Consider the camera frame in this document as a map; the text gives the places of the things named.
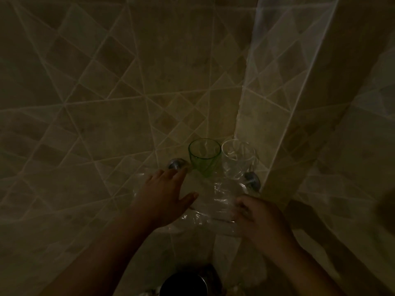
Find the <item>person's left forearm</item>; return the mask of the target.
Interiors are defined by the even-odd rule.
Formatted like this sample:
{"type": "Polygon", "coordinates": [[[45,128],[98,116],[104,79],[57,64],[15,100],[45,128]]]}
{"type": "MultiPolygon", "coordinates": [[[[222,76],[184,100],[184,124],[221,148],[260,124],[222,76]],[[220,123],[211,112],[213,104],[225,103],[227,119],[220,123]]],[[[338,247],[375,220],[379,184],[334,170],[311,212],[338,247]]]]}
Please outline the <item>person's left forearm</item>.
{"type": "Polygon", "coordinates": [[[151,232],[149,222],[118,217],[38,296],[112,296],[151,232]]]}

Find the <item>green glass cup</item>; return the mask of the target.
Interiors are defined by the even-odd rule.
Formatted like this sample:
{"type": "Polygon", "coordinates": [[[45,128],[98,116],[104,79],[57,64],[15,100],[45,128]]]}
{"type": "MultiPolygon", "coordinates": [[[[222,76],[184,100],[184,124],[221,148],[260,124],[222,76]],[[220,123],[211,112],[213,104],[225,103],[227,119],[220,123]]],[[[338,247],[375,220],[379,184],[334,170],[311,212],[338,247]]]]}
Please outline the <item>green glass cup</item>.
{"type": "Polygon", "coordinates": [[[222,149],[216,140],[200,138],[189,144],[188,152],[193,169],[209,178],[217,169],[222,149]]]}

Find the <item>clear glass corner shelf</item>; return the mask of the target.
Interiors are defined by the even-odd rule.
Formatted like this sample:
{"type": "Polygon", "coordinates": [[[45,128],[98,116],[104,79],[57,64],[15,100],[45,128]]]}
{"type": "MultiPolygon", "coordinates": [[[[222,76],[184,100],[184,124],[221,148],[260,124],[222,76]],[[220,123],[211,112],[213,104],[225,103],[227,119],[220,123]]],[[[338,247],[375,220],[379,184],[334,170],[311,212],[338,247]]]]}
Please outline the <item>clear glass corner shelf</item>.
{"type": "Polygon", "coordinates": [[[189,170],[181,186],[180,196],[198,192],[199,197],[185,213],[173,223],[156,229],[156,232],[179,234],[197,227],[204,227],[221,235],[237,236],[238,230],[232,219],[236,198],[246,194],[259,196],[241,179],[229,179],[221,173],[205,178],[195,170],[189,170]]]}

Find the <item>person's left hand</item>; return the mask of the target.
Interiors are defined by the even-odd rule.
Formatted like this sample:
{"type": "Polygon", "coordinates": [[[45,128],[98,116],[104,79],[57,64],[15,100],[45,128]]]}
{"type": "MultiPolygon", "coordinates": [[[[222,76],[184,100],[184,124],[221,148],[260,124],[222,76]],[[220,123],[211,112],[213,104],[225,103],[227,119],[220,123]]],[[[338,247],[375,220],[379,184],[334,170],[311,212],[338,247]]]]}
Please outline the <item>person's left hand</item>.
{"type": "Polygon", "coordinates": [[[160,187],[160,176],[164,172],[164,170],[158,170],[151,175],[154,177],[152,189],[143,189],[142,187],[130,206],[133,218],[151,231],[169,225],[185,213],[180,208],[180,199],[184,197],[180,196],[180,190],[188,169],[178,170],[178,188],[160,187]]]}

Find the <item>person's right forearm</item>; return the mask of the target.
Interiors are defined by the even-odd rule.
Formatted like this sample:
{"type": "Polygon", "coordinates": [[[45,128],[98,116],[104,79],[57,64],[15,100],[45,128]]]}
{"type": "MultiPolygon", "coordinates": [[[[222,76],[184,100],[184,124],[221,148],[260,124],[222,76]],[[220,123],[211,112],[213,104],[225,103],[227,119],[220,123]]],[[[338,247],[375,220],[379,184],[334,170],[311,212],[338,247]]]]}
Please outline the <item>person's right forearm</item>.
{"type": "Polygon", "coordinates": [[[337,283],[294,239],[271,239],[264,254],[286,275],[300,296],[346,296],[337,283]]]}

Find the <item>black round bin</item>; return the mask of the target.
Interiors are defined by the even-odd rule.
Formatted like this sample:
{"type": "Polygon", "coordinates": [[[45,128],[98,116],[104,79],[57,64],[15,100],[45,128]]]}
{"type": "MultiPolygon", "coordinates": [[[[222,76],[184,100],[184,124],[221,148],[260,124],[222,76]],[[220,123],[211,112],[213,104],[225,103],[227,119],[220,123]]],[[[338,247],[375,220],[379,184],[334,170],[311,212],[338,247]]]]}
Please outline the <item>black round bin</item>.
{"type": "Polygon", "coordinates": [[[168,277],[158,296],[225,296],[220,277],[212,264],[184,268],[168,277]]]}

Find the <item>chrome shelf mount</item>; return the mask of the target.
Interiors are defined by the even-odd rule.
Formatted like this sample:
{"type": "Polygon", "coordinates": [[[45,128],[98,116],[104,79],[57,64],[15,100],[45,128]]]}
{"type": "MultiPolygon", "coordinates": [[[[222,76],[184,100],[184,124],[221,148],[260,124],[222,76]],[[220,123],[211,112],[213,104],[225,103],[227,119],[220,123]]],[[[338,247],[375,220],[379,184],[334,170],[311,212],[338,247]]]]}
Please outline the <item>chrome shelf mount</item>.
{"type": "Polygon", "coordinates": [[[261,188],[261,183],[259,180],[259,177],[257,176],[257,174],[255,172],[245,172],[244,173],[244,182],[245,185],[255,191],[255,192],[259,192],[260,188],[261,188]]]}
{"type": "Polygon", "coordinates": [[[167,164],[167,168],[169,170],[174,169],[174,170],[181,170],[183,168],[186,168],[189,166],[188,161],[186,161],[183,158],[174,158],[171,159],[170,162],[167,164]]]}

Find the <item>clear glass cup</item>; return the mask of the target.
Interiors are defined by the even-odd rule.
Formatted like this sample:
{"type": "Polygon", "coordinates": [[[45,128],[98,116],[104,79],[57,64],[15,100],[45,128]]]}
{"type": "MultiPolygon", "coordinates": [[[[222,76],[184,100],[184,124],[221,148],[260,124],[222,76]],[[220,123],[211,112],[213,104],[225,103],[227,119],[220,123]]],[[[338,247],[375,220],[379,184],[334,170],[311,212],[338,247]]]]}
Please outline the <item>clear glass cup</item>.
{"type": "Polygon", "coordinates": [[[255,148],[249,143],[237,139],[223,142],[222,168],[225,177],[229,179],[241,179],[244,174],[254,172],[257,164],[255,148]]]}

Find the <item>person's right hand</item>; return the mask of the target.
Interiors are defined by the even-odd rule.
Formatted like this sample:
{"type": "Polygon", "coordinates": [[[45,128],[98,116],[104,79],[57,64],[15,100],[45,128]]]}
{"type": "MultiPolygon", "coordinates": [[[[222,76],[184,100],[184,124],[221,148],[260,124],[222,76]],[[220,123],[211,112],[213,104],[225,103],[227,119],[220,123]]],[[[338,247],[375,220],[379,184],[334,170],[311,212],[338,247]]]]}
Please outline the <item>person's right hand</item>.
{"type": "Polygon", "coordinates": [[[253,245],[264,254],[263,246],[271,239],[294,238],[287,222],[279,208],[258,198],[254,216],[257,225],[237,225],[241,234],[249,239],[253,245]]]}

